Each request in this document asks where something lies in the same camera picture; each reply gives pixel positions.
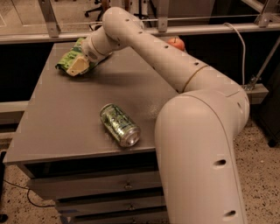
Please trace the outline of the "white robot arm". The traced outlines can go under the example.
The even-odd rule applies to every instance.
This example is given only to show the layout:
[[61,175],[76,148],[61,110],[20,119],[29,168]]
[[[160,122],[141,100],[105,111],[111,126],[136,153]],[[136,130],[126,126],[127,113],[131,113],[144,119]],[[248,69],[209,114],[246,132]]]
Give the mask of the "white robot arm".
[[99,63],[131,47],[177,96],[160,110],[155,126],[157,164],[170,224],[248,224],[235,162],[234,139],[249,119],[244,89],[223,73],[144,31],[142,21],[119,7],[81,43]]

